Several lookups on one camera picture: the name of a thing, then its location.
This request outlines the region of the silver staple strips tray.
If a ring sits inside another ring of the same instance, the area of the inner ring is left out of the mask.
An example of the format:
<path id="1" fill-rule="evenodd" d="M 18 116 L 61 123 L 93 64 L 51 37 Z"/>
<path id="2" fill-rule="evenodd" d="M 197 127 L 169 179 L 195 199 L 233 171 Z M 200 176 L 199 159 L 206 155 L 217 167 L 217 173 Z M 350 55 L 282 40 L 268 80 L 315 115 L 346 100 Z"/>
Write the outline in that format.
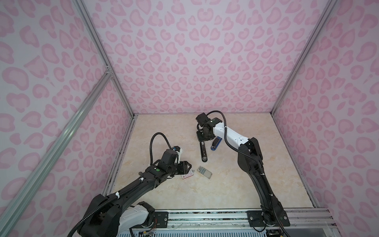
<path id="1" fill-rule="evenodd" d="M 206 178 L 208 179 L 211 179 L 212 177 L 212 172 L 210 172 L 209 170 L 207 170 L 206 168 L 200 166 L 197 171 L 202 174 L 203 176 L 205 176 Z"/>

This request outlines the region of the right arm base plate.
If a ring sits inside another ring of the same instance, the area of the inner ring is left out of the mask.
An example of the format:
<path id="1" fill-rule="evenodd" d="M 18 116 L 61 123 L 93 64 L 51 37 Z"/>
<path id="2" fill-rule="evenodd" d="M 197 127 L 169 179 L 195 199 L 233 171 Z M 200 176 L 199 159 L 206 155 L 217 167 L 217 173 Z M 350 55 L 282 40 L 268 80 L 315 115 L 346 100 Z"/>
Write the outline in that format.
<path id="1" fill-rule="evenodd" d="M 272 213 L 266 213 L 261 210 L 246 211 L 247 219 L 250 227 L 263 228 L 263 227 L 278 227 L 281 224 L 282 227 L 289 227 L 290 220 L 286 211 L 277 211 Z"/>

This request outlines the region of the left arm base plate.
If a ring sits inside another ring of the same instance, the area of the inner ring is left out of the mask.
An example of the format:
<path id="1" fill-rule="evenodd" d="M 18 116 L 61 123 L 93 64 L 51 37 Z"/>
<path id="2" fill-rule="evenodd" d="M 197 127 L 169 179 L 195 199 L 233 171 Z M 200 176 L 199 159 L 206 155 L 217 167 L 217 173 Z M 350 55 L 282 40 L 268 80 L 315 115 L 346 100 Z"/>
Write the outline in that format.
<path id="1" fill-rule="evenodd" d="M 135 225 L 133 229 L 151 229 L 155 228 L 167 228 L 168 226 L 168 212 L 156 211 L 154 214 L 149 214 L 147 220 L 140 225 Z"/>

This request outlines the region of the red white staple box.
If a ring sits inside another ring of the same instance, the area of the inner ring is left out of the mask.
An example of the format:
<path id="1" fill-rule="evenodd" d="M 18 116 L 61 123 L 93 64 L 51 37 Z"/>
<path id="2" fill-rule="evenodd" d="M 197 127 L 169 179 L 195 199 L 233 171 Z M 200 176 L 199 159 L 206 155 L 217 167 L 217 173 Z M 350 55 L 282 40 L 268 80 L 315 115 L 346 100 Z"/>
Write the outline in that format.
<path id="1" fill-rule="evenodd" d="M 182 179 L 187 179 L 192 176 L 194 176 L 194 172 L 192 170 L 190 170 L 187 174 L 181 175 Z"/>

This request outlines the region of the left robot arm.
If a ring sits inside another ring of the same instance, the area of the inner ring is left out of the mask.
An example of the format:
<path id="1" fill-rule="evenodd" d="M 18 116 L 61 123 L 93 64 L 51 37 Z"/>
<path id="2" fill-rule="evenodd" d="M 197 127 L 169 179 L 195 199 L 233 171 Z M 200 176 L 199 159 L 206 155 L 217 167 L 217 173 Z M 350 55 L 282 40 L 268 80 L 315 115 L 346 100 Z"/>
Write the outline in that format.
<path id="1" fill-rule="evenodd" d="M 109 195 L 99 194 L 92 199 L 84 217 L 68 233 L 82 237 L 116 237 L 135 226 L 150 227 L 155 209 L 142 201 L 132 204 L 149 191 L 176 175 L 188 174 L 192 165 L 181 161 L 179 147 L 167 149 L 160 160 L 139 173 L 139 178 Z"/>

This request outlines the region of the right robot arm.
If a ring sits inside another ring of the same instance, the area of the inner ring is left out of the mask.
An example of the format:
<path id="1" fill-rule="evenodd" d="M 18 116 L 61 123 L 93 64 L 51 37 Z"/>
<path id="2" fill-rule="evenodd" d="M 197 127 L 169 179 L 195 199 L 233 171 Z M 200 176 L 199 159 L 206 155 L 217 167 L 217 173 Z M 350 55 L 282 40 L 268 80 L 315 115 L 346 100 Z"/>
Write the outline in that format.
<path id="1" fill-rule="evenodd" d="M 256 138 L 248 138 L 227 126 L 225 115 L 220 111 L 201 113 L 196 117 L 199 142 L 220 137 L 226 145 L 237 152 L 237 163 L 247 173 L 258 193 L 261 204 L 261 221 L 264 226 L 281 229 L 290 226 L 289 218 L 281 202 L 275 196 L 265 175 L 263 155 Z"/>

